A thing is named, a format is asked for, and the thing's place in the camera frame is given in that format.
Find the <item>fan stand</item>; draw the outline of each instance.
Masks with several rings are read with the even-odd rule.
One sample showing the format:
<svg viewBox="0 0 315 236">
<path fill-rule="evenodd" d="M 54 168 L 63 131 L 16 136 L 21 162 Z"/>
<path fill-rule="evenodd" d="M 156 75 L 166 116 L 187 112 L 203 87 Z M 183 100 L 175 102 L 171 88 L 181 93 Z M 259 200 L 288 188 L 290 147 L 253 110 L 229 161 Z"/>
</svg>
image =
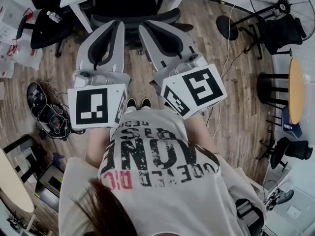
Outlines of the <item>fan stand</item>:
<svg viewBox="0 0 315 236">
<path fill-rule="evenodd" d="M 240 19 L 237 22 L 234 22 L 233 20 L 231 20 L 229 17 L 227 16 L 219 16 L 217 17 L 217 27 L 219 32 L 221 33 L 221 35 L 223 37 L 225 37 L 226 39 L 229 40 L 236 40 L 238 38 L 238 29 L 237 29 L 237 25 L 250 19 L 253 18 L 255 16 L 258 16 L 259 14 L 265 13 L 267 11 L 270 10 L 274 10 L 274 9 L 278 9 L 279 12 L 281 13 L 290 13 L 290 4 L 287 3 L 284 0 L 279 0 L 276 4 L 271 5 L 267 8 L 264 8 L 263 10 L 260 10 L 258 12 L 255 12 L 245 18 Z"/>
</svg>

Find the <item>electric fan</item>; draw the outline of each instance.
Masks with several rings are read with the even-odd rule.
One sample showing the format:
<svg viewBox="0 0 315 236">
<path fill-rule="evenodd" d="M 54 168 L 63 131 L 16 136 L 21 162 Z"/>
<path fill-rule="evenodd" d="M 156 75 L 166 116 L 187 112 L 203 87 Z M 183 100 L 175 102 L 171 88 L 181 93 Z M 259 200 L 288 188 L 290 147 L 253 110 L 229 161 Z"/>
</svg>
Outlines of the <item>electric fan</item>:
<svg viewBox="0 0 315 236">
<path fill-rule="evenodd" d="M 226 39 L 237 39 L 237 25 L 255 16 L 264 20 L 277 20 L 284 17 L 286 14 L 291 14 L 293 18 L 299 18 L 301 21 L 301 25 L 306 34 L 306 36 L 303 37 L 303 41 L 309 39 L 314 33 L 315 12 L 310 0 L 251 0 L 251 3 L 255 13 L 237 22 L 233 22 L 227 16 L 219 16 L 217 18 L 217 27 Z"/>
</svg>

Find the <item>laminate floor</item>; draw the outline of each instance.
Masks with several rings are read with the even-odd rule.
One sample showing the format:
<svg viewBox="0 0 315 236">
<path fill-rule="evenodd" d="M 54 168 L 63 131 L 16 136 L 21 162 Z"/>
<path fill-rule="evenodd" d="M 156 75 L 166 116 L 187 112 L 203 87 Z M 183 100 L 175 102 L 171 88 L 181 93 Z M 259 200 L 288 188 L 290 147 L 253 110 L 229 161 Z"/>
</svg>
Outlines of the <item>laminate floor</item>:
<svg viewBox="0 0 315 236">
<path fill-rule="evenodd" d="M 220 35 L 216 27 L 216 18 L 222 14 L 229 16 L 231 7 L 205 0 L 184 0 L 180 9 L 180 22 L 194 25 L 194 29 L 189 32 L 189 35 L 194 40 L 196 47 L 204 54 L 208 63 L 214 63 L 221 73 L 227 59 L 228 41 Z M 234 21 L 246 15 L 246 12 L 236 8 L 232 11 Z M 239 38 L 230 42 L 229 60 L 226 63 L 225 71 L 251 41 L 240 32 Z M 75 44 L 74 39 L 70 37 L 65 41 L 63 54 L 59 59 L 54 57 L 54 46 L 45 48 L 38 71 L 16 65 L 13 78 L 3 79 L 6 92 L 5 99 L 0 101 L 1 147 L 17 140 L 23 134 L 32 134 L 48 151 L 50 158 L 52 158 L 53 152 L 65 156 L 65 159 L 62 160 L 63 167 L 70 157 L 84 157 L 89 132 L 84 135 L 70 135 L 67 142 L 48 138 L 41 141 L 26 102 L 26 89 L 32 81 L 51 80 L 50 85 L 58 92 L 66 92 L 68 88 L 72 87 L 71 75 L 75 70 L 78 48 L 79 45 Z M 221 108 L 219 104 L 214 107 L 208 127 L 213 134 L 220 122 L 215 142 L 221 155 L 232 167 L 242 167 L 247 176 L 262 183 L 267 169 L 267 161 L 257 162 L 255 157 L 262 153 L 263 149 L 259 140 L 268 139 L 270 126 L 265 120 L 268 112 L 272 110 L 260 104 L 256 95 L 256 79 L 262 71 L 272 73 L 273 64 L 267 51 L 264 51 L 263 60 L 257 60 L 256 55 L 254 48 L 254 51 L 242 54 L 233 62 L 231 69 L 223 78 L 228 97 L 221 103 Z M 129 96 L 136 98 L 139 103 L 144 97 L 148 97 L 151 99 L 153 107 L 158 108 L 158 97 L 153 87 L 149 85 L 153 72 L 146 56 L 139 56 L 136 51 L 127 50 L 125 72 L 132 78 Z M 66 95 L 61 96 L 67 102 Z M 208 119 L 210 112 L 211 110 L 205 113 L 205 120 Z M 38 224 L 58 235 L 57 213 L 33 195 L 33 183 L 26 183 L 26 188 L 33 197 Z M 25 222 L 29 221 L 31 214 L 19 210 L 3 193 L 1 193 L 1 198 L 12 211 L 16 211 L 18 217 L 23 217 Z"/>
</svg>

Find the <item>white cable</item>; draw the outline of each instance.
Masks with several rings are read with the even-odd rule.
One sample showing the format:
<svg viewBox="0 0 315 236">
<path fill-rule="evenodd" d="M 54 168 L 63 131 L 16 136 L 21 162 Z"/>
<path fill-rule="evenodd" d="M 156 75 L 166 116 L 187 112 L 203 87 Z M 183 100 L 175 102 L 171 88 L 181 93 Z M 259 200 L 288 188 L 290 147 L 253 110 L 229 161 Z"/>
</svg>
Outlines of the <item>white cable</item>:
<svg viewBox="0 0 315 236">
<path fill-rule="evenodd" d="M 235 7 L 235 5 L 233 5 L 233 7 L 232 7 L 231 12 L 230 12 L 230 18 L 228 19 L 227 58 L 226 58 L 226 62 L 224 63 L 224 66 L 223 66 L 222 73 L 221 73 L 221 75 L 220 75 L 220 77 L 221 77 L 221 78 L 222 78 L 222 74 L 223 74 L 223 72 L 224 72 L 224 70 L 225 70 L 226 63 L 228 62 L 228 58 L 229 58 L 229 49 L 230 49 L 230 33 L 231 33 L 231 31 L 230 31 L 230 30 L 231 30 L 231 23 L 230 23 L 230 22 L 231 22 L 232 11 L 233 11 L 234 7 Z M 219 110 L 219 120 L 218 120 L 218 125 L 217 125 L 216 130 L 215 130 L 215 132 L 214 132 L 214 134 L 213 134 L 212 139 L 215 137 L 216 132 L 217 132 L 217 130 L 218 130 L 218 128 L 219 128 L 219 125 L 220 125 L 220 115 L 221 115 L 221 102 L 220 102 L 220 110 Z"/>
</svg>

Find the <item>white t-shirt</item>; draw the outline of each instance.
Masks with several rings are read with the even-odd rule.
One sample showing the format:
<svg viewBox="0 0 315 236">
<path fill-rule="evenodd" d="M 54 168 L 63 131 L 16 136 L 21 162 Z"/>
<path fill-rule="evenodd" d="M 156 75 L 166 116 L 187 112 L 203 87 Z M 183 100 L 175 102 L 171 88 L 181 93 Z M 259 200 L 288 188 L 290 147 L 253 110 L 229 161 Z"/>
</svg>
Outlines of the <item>white t-shirt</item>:
<svg viewBox="0 0 315 236">
<path fill-rule="evenodd" d="M 84 202 L 89 179 L 101 179 L 122 203 L 139 236 L 250 235 L 235 201 L 263 211 L 254 190 L 220 157 L 187 142 L 179 115 L 141 110 L 122 116 L 99 169 L 68 161 L 61 187 L 61 236 L 92 231 L 72 199 Z"/>
</svg>

